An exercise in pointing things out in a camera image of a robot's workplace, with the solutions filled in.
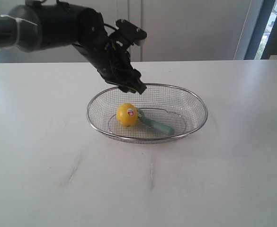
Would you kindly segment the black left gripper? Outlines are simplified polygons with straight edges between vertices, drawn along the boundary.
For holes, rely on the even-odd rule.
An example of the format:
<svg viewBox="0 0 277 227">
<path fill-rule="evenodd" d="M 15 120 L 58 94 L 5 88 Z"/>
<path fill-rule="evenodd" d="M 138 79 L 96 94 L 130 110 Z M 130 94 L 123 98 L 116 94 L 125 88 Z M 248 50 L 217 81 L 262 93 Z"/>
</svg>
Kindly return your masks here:
<svg viewBox="0 0 277 227">
<path fill-rule="evenodd" d="M 88 60 L 101 77 L 110 84 L 118 85 L 124 93 L 142 94 L 147 86 L 141 82 L 141 74 L 134 69 L 129 53 L 112 40 L 88 41 Z"/>
</svg>

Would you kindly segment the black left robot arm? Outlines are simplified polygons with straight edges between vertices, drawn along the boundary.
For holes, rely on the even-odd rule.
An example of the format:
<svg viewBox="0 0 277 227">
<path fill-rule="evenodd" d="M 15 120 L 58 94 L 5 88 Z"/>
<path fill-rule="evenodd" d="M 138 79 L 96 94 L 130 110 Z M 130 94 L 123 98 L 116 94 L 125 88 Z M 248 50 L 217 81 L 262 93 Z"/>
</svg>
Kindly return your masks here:
<svg viewBox="0 0 277 227">
<path fill-rule="evenodd" d="M 108 84 L 142 94 L 146 85 L 131 65 L 128 48 L 141 45 L 147 33 L 126 19 L 118 19 L 111 34 L 106 28 L 101 13 L 92 8 L 27 0 L 0 16 L 0 49 L 36 52 L 72 45 Z"/>
</svg>

